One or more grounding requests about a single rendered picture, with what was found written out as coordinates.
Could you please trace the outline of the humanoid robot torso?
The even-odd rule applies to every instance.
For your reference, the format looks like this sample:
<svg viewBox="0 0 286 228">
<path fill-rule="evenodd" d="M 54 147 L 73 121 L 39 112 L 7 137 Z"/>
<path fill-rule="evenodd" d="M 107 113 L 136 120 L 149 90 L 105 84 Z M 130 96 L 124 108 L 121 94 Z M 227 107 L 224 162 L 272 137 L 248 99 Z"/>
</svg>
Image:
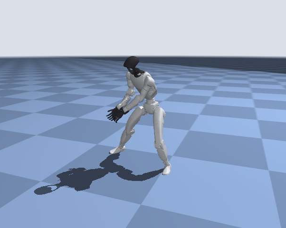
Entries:
<svg viewBox="0 0 286 228">
<path fill-rule="evenodd" d="M 144 72 L 145 72 L 144 74 L 141 74 L 141 73 L 137 74 L 137 75 L 141 74 L 141 76 L 139 77 L 134 77 L 134 75 L 130 74 L 131 82 L 140 94 L 141 94 L 141 89 L 144 86 L 144 80 L 146 76 L 151 77 L 151 75 L 148 72 L 146 71 Z M 156 95 L 157 95 L 157 87 L 154 84 L 154 86 L 150 89 L 147 96 L 145 97 L 146 102 L 144 103 L 144 111 L 146 113 L 153 114 L 155 108 L 159 106 L 159 103 L 155 101 L 155 98 L 154 98 Z"/>
</svg>

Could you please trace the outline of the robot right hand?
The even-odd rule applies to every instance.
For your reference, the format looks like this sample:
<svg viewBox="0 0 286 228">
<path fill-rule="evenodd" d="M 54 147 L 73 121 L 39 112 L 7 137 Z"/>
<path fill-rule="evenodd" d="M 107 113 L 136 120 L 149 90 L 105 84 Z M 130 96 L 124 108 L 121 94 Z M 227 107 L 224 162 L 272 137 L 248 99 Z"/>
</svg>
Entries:
<svg viewBox="0 0 286 228">
<path fill-rule="evenodd" d="M 122 107 L 121 107 L 119 110 L 121 110 L 121 109 L 122 109 Z M 114 111 L 119 111 L 119 110 L 118 110 L 117 107 L 115 107 L 114 109 L 111 109 L 111 110 L 109 110 L 108 112 L 112 111 L 109 115 L 111 115 L 111 114 L 114 115 L 114 114 L 115 114 Z M 109 115 L 107 115 L 107 116 L 109 116 Z M 111 120 L 111 119 L 113 118 L 112 115 L 108 117 L 108 118 L 111 117 L 109 120 Z M 112 119 L 112 120 L 113 120 L 113 119 Z M 112 120 L 111 120 L 111 121 L 112 121 Z"/>
</svg>

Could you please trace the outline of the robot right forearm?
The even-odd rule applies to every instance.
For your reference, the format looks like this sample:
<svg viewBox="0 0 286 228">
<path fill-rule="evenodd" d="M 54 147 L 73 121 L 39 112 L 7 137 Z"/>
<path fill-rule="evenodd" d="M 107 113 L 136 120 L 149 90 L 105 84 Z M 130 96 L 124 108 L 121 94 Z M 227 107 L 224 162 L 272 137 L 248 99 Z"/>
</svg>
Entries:
<svg viewBox="0 0 286 228">
<path fill-rule="evenodd" d="M 127 95 L 127 93 L 126 93 L 125 96 L 124 96 L 124 99 L 121 101 L 120 104 L 117 105 L 118 110 L 119 110 L 121 107 L 122 107 L 122 108 L 126 107 L 126 104 L 129 102 L 130 99 L 131 99 L 130 96 Z"/>
</svg>

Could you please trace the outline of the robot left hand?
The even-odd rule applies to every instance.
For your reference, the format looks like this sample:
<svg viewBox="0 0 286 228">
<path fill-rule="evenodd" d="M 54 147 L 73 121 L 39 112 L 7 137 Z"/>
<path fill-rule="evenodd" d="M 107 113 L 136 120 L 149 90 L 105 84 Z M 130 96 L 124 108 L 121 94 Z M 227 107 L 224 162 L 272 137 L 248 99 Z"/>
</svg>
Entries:
<svg viewBox="0 0 286 228">
<path fill-rule="evenodd" d="M 114 115 L 112 115 L 113 120 L 117 123 L 117 121 L 123 116 L 123 114 L 127 114 L 129 111 L 125 112 L 123 111 L 123 109 L 119 110 L 119 111 L 114 111 Z M 117 119 L 118 118 L 118 119 Z M 117 119 L 117 120 L 116 120 Z"/>
</svg>

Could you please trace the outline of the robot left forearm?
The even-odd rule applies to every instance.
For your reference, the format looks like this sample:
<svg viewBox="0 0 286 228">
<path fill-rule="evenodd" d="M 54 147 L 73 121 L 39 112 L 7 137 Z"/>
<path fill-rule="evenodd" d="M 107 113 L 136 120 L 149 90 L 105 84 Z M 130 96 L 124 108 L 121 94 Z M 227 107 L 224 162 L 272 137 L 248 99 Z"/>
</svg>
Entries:
<svg viewBox="0 0 286 228">
<path fill-rule="evenodd" d="M 138 105 L 139 101 L 140 101 L 140 96 L 136 95 L 135 98 L 129 104 L 127 104 L 125 108 L 123 108 L 124 113 L 132 110 L 135 106 Z"/>
</svg>

